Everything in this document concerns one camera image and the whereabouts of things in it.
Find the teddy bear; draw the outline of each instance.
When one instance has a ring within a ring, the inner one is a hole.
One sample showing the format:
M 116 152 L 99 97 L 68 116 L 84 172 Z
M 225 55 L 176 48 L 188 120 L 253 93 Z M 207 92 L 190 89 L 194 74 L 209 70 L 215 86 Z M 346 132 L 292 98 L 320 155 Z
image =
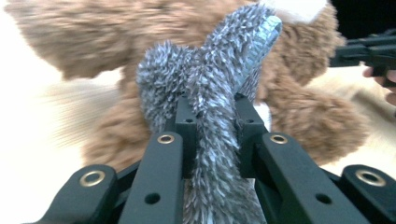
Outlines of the teddy bear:
M 141 160 L 151 135 L 135 82 L 145 52 L 166 40 L 200 47 L 226 14 L 254 2 L 8 0 L 6 11 L 36 54 L 67 80 L 122 67 L 121 99 L 98 121 L 82 149 L 85 164 L 120 171 Z M 262 63 L 256 102 L 268 104 L 273 131 L 293 136 L 317 164 L 324 164 L 364 143 L 365 120 L 350 103 L 305 87 L 324 74 L 344 38 L 336 31 L 330 2 L 304 1 L 310 6 L 304 12 L 295 12 L 295 4 L 267 3 L 283 28 Z

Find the brown fur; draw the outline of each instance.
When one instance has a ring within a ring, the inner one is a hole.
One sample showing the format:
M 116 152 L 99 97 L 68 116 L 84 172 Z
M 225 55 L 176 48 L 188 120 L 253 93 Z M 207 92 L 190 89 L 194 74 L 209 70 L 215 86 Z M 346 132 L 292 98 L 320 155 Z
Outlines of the brown fur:
M 141 159 L 149 129 L 140 110 L 135 70 L 145 51 L 166 39 L 200 46 L 225 14 L 243 0 L 9 0 L 7 11 L 37 54 L 64 77 L 95 77 L 124 65 L 123 95 L 99 122 L 83 149 L 86 164 L 120 170 Z M 257 100 L 273 114 L 274 131 L 294 136 L 318 163 L 332 161 L 361 145 L 362 118 L 334 97 L 303 88 L 323 74 L 328 57 L 342 44 L 334 9 L 328 5 L 309 25 L 284 24 L 264 60 Z

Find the teddy bear's leg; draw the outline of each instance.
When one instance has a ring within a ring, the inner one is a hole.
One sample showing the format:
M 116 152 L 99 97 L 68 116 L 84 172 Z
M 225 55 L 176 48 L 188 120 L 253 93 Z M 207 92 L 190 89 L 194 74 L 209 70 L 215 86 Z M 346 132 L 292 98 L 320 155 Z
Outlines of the teddy bear's leg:
M 137 86 L 130 82 L 122 99 L 107 111 L 82 149 L 83 163 L 106 164 L 120 171 L 141 160 L 149 137 Z
M 306 90 L 290 76 L 278 74 L 267 93 L 273 132 L 296 138 L 317 164 L 358 149 L 367 137 L 365 119 L 351 104 Z
M 8 0 L 6 12 L 35 53 L 65 79 L 95 77 L 128 62 L 133 1 Z

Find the gray plush toy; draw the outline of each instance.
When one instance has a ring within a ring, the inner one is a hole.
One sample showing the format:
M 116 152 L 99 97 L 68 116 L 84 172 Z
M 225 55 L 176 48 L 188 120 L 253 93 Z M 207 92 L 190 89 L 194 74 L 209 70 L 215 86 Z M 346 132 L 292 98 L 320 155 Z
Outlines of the gray plush toy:
M 265 5 L 241 7 L 199 49 L 166 42 L 147 52 L 137 83 L 154 133 L 175 115 L 185 92 L 197 118 L 192 179 L 186 182 L 184 223 L 263 223 L 251 181 L 240 176 L 234 95 L 253 101 L 262 60 L 281 30 Z

